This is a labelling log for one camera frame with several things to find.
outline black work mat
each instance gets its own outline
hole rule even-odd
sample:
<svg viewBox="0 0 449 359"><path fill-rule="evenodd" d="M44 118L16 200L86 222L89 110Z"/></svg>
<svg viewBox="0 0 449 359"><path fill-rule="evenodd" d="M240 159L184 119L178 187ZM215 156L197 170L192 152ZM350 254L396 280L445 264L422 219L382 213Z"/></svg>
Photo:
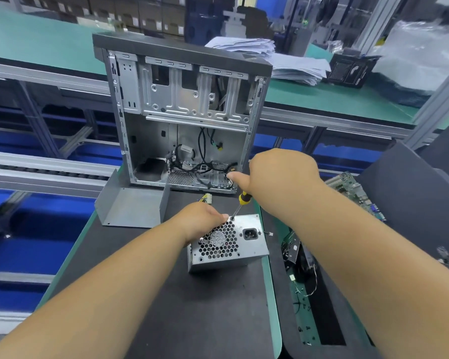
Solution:
<svg viewBox="0 0 449 359"><path fill-rule="evenodd" d="M165 219L201 196L172 191ZM213 195L213 206L219 212L232 214L237 205L236 197ZM240 210L240 214L252 213L252 204ZM104 227L96 218L52 296L145 230ZM126 358L273 359L261 260L190 275L183 249Z"/></svg>

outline black box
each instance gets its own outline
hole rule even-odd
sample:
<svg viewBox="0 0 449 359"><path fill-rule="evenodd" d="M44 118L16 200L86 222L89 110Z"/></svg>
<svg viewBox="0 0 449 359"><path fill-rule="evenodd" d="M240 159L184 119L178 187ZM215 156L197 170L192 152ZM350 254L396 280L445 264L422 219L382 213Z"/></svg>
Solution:
<svg viewBox="0 0 449 359"><path fill-rule="evenodd" d="M380 56L352 56L334 54L329 63L331 71L325 79L328 83L339 86L362 88Z"/></svg>

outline yellow screwdriver handle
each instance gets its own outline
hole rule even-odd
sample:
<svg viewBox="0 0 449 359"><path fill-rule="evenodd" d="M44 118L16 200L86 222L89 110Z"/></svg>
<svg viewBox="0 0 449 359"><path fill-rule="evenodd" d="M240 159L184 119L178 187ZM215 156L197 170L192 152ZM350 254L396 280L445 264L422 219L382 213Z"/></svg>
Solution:
<svg viewBox="0 0 449 359"><path fill-rule="evenodd" d="M246 205L246 204L249 204L249 202L251 201L251 198L252 198L253 196L251 195L251 194L248 194L248 193L246 193L245 191L244 192L242 192L241 194L240 194L240 196L239 196L239 203L241 204L241 205Z"/></svg>

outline paper stack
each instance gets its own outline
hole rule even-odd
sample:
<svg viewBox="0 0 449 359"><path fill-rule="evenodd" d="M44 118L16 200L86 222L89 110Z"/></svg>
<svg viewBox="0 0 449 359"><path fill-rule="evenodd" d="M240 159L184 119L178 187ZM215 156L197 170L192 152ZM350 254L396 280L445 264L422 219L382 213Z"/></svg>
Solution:
<svg viewBox="0 0 449 359"><path fill-rule="evenodd" d="M271 78L293 80L315 86L326 78L331 67L326 59L314 59L285 54L273 54L269 59L273 64Z"/></svg>
<svg viewBox="0 0 449 359"><path fill-rule="evenodd" d="M274 41L269 39L244 39L217 36L205 46L209 48L240 52L252 56L260 56L269 60L274 54Z"/></svg>

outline plastic bag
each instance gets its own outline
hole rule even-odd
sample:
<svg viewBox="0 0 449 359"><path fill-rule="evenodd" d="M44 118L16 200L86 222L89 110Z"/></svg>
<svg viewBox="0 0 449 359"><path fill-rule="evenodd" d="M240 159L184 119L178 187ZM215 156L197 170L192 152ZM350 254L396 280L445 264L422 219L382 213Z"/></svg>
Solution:
<svg viewBox="0 0 449 359"><path fill-rule="evenodd" d="M383 56L373 72L431 95L449 76L449 25L398 21L370 54Z"/></svg>

